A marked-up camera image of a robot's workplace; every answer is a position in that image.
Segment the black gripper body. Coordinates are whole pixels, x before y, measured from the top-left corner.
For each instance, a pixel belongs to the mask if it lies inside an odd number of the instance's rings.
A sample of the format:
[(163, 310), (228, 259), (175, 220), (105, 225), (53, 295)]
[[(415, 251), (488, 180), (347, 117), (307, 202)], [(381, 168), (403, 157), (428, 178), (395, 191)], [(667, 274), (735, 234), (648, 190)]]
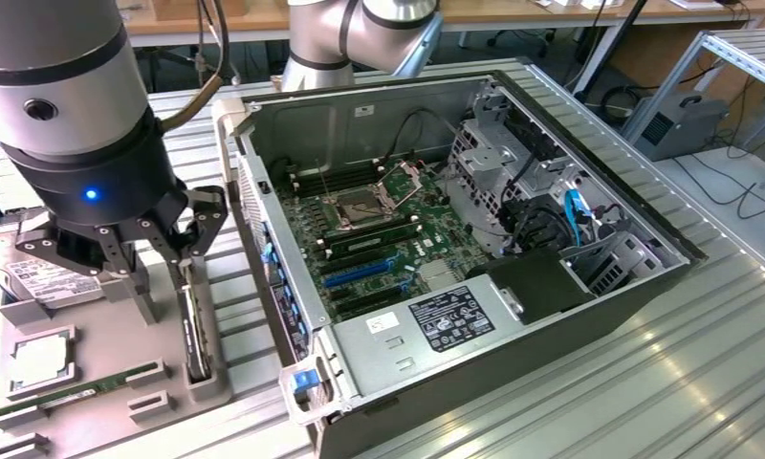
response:
[(5, 152), (51, 214), (15, 246), (85, 275), (100, 273), (107, 262), (97, 227), (113, 227), (123, 243), (143, 240), (139, 217), (171, 189), (187, 189), (157, 119), (140, 120), (119, 142), (84, 154), (36, 158), (11, 146)]

